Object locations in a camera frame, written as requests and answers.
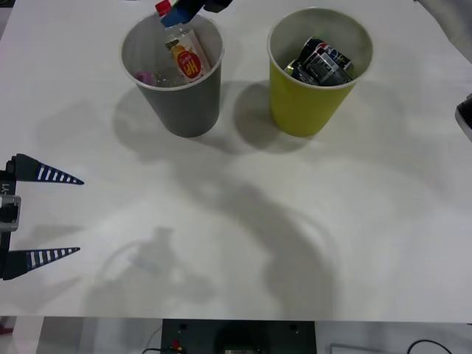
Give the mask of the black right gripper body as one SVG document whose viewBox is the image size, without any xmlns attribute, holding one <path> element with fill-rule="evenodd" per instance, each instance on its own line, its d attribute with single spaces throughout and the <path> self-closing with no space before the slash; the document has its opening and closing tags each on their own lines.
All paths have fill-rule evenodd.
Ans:
<svg viewBox="0 0 472 354">
<path fill-rule="evenodd" d="M 204 10 L 208 12 L 220 12 L 226 9 L 232 0 L 207 0 L 204 5 Z"/>
</svg>

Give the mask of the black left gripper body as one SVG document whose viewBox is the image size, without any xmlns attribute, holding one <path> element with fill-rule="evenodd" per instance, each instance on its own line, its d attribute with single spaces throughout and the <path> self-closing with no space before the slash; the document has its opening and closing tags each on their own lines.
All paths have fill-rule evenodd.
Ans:
<svg viewBox="0 0 472 354">
<path fill-rule="evenodd" d="M 14 166 L 8 162 L 1 170 L 1 271 L 10 250 L 12 233 L 17 229 L 17 198 Z"/>
</svg>

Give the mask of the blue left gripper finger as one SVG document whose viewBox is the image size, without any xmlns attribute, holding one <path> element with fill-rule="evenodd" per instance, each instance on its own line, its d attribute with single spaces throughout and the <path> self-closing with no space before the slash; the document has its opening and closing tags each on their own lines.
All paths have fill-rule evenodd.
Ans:
<svg viewBox="0 0 472 354">
<path fill-rule="evenodd" d="M 8 251 L 1 271 L 3 280 L 13 280 L 80 250 L 80 247 Z"/>
<path fill-rule="evenodd" d="M 79 178 L 20 153 L 15 156 L 15 177 L 25 182 L 84 184 Z"/>
</svg>

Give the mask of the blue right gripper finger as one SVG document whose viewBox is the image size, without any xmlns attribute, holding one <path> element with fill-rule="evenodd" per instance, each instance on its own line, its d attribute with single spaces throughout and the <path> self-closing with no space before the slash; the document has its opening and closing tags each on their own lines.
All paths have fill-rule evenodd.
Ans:
<svg viewBox="0 0 472 354">
<path fill-rule="evenodd" d="M 201 2 L 161 2 L 160 22 L 166 27 L 190 22 L 202 8 Z"/>
</svg>

